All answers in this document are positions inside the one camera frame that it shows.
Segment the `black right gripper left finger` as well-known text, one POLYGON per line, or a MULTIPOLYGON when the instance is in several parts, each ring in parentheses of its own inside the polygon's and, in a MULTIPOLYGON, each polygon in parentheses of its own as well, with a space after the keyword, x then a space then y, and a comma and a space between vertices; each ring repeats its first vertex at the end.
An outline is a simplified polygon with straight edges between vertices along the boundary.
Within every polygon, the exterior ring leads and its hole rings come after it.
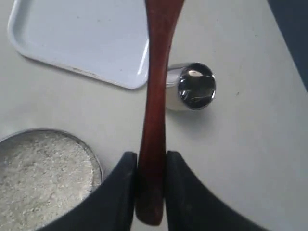
POLYGON ((134 212, 137 154, 125 152, 116 167, 81 204, 43 231, 129 231, 134 212))

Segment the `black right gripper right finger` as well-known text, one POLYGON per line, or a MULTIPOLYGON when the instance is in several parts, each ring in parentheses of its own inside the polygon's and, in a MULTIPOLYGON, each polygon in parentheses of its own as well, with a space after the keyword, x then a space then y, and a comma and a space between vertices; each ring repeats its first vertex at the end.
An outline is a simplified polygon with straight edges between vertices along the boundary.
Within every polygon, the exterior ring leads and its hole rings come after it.
POLYGON ((179 152, 166 155, 165 202, 170 231, 263 231, 219 200, 179 152))

